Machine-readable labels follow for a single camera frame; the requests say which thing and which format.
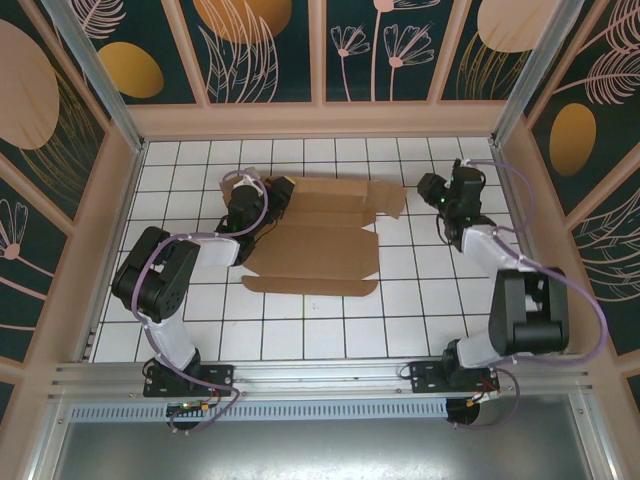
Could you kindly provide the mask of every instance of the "orange circle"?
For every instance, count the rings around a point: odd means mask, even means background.
[[[245,2],[251,12],[247,12]],[[194,0],[198,15],[213,33],[232,43],[266,40],[260,19],[275,37],[291,19],[291,0]]]

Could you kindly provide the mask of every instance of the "leaf illustration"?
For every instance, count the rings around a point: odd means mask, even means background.
[[[640,48],[640,0],[618,0],[605,35],[617,52]]]
[[[278,87],[278,55],[267,23],[246,2],[242,15],[230,0],[215,5],[204,0],[202,6],[218,33],[210,35],[200,27],[209,51],[206,86],[212,101],[270,102]]]
[[[612,50],[596,60],[585,79],[592,103],[622,105],[640,86],[640,50]]]
[[[69,0],[89,38],[106,40],[126,16],[123,0]]]

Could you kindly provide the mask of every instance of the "flower illustration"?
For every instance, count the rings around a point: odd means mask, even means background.
[[[20,244],[24,238],[24,233],[27,228],[27,219],[29,218],[29,209],[20,202],[16,202],[13,211],[11,210],[11,205],[6,199],[0,200],[0,271],[2,270],[2,262],[1,260],[6,261],[14,261],[18,260],[19,262],[24,263],[28,267],[47,275],[49,277],[53,277],[53,273],[44,270],[43,268],[34,265],[33,263],[25,260],[20,256]],[[18,292],[24,293],[26,295],[30,295],[34,298],[38,298],[40,300],[45,300],[47,298],[46,295],[36,292],[30,288],[27,288],[23,285],[19,285],[15,282],[10,281],[7,278],[0,276],[0,284],[6,285]],[[22,327],[14,327],[10,325],[0,324],[1,328],[11,328],[11,329],[23,329]]]
[[[27,227],[29,210],[16,202],[13,214],[6,199],[0,200],[0,258],[15,260],[20,256],[20,242]]]
[[[420,8],[434,7],[440,0],[373,0],[373,6],[378,11],[376,26],[373,32],[373,54],[371,55],[371,101],[376,101],[376,55],[378,53],[378,32],[380,31],[380,19],[383,13],[394,10],[418,10]]]
[[[440,0],[373,0],[376,10],[382,13],[393,10],[417,10],[419,8],[433,7],[440,3]]]
[[[393,81],[396,68],[421,63],[431,62],[434,58],[434,50],[428,49],[431,44],[429,28],[407,27],[398,37],[398,25],[384,29],[384,46],[387,49],[389,65],[391,65],[391,86],[389,87],[389,100],[393,100]]]
[[[331,39],[340,55],[340,63],[342,65],[342,81],[344,83],[344,92],[347,95],[347,101],[351,101],[349,95],[349,87],[347,82],[347,72],[344,67],[344,59],[352,55],[360,55],[371,50],[371,44],[365,42],[367,36],[360,27],[346,27],[344,32],[341,27],[333,27],[331,29]]]

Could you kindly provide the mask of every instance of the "cardboard flap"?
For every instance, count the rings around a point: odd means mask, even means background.
[[[406,190],[391,182],[369,182],[368,201],[378,213],[398,218],[405,207]]]
[[[245,262],[266,277],[361,280],[380,268],[378,235],[361,228],[278,225]]]
[[[242,284],[252,292],[294,293],[300,295],[331,295],[366,297],[378,286],[377,280],[318,280],[278,277],[243,276]]]
[[[376,212],[299,212],[289,210],[280,219],[279,225],[310,225],[327,227],[366,227],[376,221]]]

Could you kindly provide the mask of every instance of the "cable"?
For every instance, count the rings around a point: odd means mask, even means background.
[[[508,165],[506,163],[497,163],[497,162],[489,162],[489,161],[483,161],[483,160],[469,160],[468,165],[492,165],[495,167],[500,167],[500,168],[505,168],[513,173],[515,173],[518,177],[520,177],[522,179],[522,181],[525,183],[525,185],[527,186],[527,189],[529,190],[529,213],[527,214],[527,217],[525,219],[525,221],[522,223],[522,225],[515,227],[515,228],[509,228],[509,227],[504,227],[504,226],[497,226],[493,229],[493,239],[495,240],[495,242],[500,246],[500,248],[502,248],[502,250],[509,255],[510,257],[514,258],[515,260],[518,260],[518,262],[520,262],[522,265],[525,265],[527,267],[533,268],[534,270],[543,273],[561,283],[563,283],[564,285],[574,289],[576,292],[578,292],[580,295],[582,295],[593,307],[593,309],[595,310],[596,314],[598,315],[598,320],[600,321],[600,337],[598,338],[598,342],[596,343],[595,347],[591,350],[591,352],[589,352],[588,354],[586,354],[583,357],[580,358],[576,358],[573,360],[556,360],[553,358],[549,358],[549,357],[536,357],[533,355],[512,355],[509,356],[503,360],[500,360],[498,362],[495,362],[493,365],[501,365],[503,363],[510,363],[512,361],[514,361],[514,359],[518,359],[518,360],[526,360],[529,362],[533,362],[533,363],[538,363],[538,364],[542,364],[542,365],[553,365],[553,366],[560,366],[560,367],[573,367],[576,365],[582,365],[583,363],[587,363],[590,362],[591,360],[593,360],[595,357],[597,357],[598,355],[600,355],[600,353],[602,352],[602,350],[604,350],[604,348],[607,345],[607,337],[609,336],[609,327],[607,325],[607,317],[604,314],[604,312],[602,311],[602,308],[600,307],[600,305],[598,304],[598,301],[593,297],[593,295],[591,295],[586,289],[582,288],[580,285],[578,285],[577,283],[575,283],[573,280],[567,278],[564,275],[561,275],[549,268],[544,267],[543,265],[540,265],[537,262],[534,262],[533,260],[528,259],[527,257],[525,257],[524,255],[520,255],[519,253],[514,252],[507,244],[505,244],[502,239],[500,238],[500,236],[498,235],[499,232],[501,231],[507,231],[507,232],[511,232],[511,233],[517,233],[517,232],[522,232],[524,231],[526,228],[528,228],[529,224],[531,223],[531,220],[533,219],[533,214],[534,214],[534,210],[535,210],[535,196],[533,194],[533,188],[531,187],[531,183],[529,183],[529,180],[527,180],[527,177],[524,176],[524,174],[522,172],[520,172],[520,170],[518,170],[517,168]]]
[[[491,423],[489,425],[463,425],[461,423],[453,422],[453,427],[454,428],[460,427],[460,428],[463,428],[465,430],[493,430],[494,428],[501,427],[502,425],[507,423],[509,420],[511,420],[513,418],[513,416],[516,414],[516,412],[518,411],[518,406],[520,405],[520,384],[518,383],[518,379],[516,379],[516,377],[515,377],[515,375],[513,373],[511,373],[508,370],[505,370],[504,368],[494,367],[493,369],[496,372],[504,373],[506,376],[511,378],[511,381],[513,382],[513,386],[516,389],[516,395],[515,395],[515,401],[513,403],[513,408],[511,409],[511,411],[507,415],[501,417],[495,423]]]
[[[499,226],[497,228],[499,228],[502,231],[507,231],[511,233],[524,232],[529,227],[529,224],[531,224],[533,220],[533,214],[535,211],[535,204],[536,204],[535,196],[533,194],[533,187],[531,187],[531,183],[529,183],[529,180],[527,180],[527,177],[525,177],[520,170],[518,170],[517,168],[507,163],[498,163],[498,162],[491,162],[491,161],[485,161],[485,160],[469,160],[467,162],[467,165],[491,165],[493,167],[499,167],[499,168],[504,168],[506,170],[509,170],[510,172],[520,177],[520,179],[527,186],[527,190],[529,191],[529,213],[527,213],[527,216],[524,219],[524,222],[522,222],[522,225],[520,226],[516,226],[514,228]]]
[[[158,244],[158,246],[156,247],[156,249],[153,251],[153,253],[147,259],[147,262],[142,267],[142,270],[140,272],[140,276],[138,277],[138,280],[136,281],[135,287],[133,289],[133,295],[131,297],[131,312],[133,313],[133,316],[140,323],[142,323],[145,335],[146,335],[147,340],[149,342],[149,345],[151,346],[153,351],[156,352],[156,356],[157,356],[159,361],[161,361],[166,367],[171,369],[176,375],[178,375],[179,377],[184,378],[188,382],[195,383],[196,385],[201,385],[203,387],[206,387],[207,389],[224,390],[224,391],[227,391],[227,392],[233,392],[235,394],[234,397],[231,399],[231,401],[227,405],[225,405],[222,409],[220,409],[220,411],[217,414],[212,416],[206,422],[200,422],[198,425],[193,427],[191,430],[186,430],[186,431],[178,430],[177,428],[172,427],[173,433],[179,433],[180,432],[183,435],[189,435],[190,433],[196,433],[196,432],[208,427],[209,425],[214,423],[218,418],[220,418],[222,415],[224,415],[227,412],[227,410],[229,410],[233,406],[233,404],[238,401],[238,398],[240,397],[240,390],[238,390],[235,387],[228,386],[228,385],[216,385],[215,383],[204,382],[204,381],[202,381],[202,380],[200,380],[198,378],[195,378],[195,377],[192,377],[190,375],[187,375],[182,370],[180,370],[178,367],[173,365],[171,363],[171,361],[162,353],[162,351],[160,350],[160,347],[158,347],[158,345],[156,344],[155,340],[153,339],[153,336],[151,335],[151,331],[149,329],[150,319],[144,317],[143,315],[140,314],[140,312],[138,312],[138,297],[140,296],[140,290],[142,288],[142,284],[144,282],[144,279],[147,276],[147,274],[149,273],[149,270],[151,269],[151,266],[153,265],[153,262],[156,260],[156,258],[160,254],[160,252],[162,252],[162,250],[164,250],[164,248],[167,245],[169,245],[170,243],[175,242],[176,240],[187,240],[187,239],[192,239],[192,238],[196,239],[196,240],[198,240],[198,239],[209,239],[209,238],[219,238],[219,237],[222,237],[222,238],[233,238],[233,237],[238,237],[238,236],[241,236],[241,235],[245,235],[245,234],[253,231],[258,225],[260,225],[260,223],[262,222],[264,217],[267,215],[267,211],[268,211],[268,208],[269,208],[269,196],[268,196],[268,192],[267,192],[267,187],[264,185],[262,180],[260,180],[260,177],[258,177],[256,174],[254,174],[253,172],[250,172],[248,170],[233,170],[233,171],[227,173],[222,178],[222,181],[225,182],[226,180],[228,180],[229,178],[231,178],[234,175],[247,175],[247,176],[251,177],[258,184],[260,189],[262,190],[263,199],[264,199],[264,205],[262,207],[262,212],[260,213],[260,216],[254,222],[254,224],[251,225],[248,228],[245,228],[244,230],[241,230],[239,232],[233,232],[233,233],[215,233],[215,232],[214,233],[204,233],[203,232],[203,233],[191,233],[191,234],[181,233],[181,234],[177,234],[177,235],[171,235],[170,237],[168,237],[165,240],[163,240],[162,242],[160,242]]]

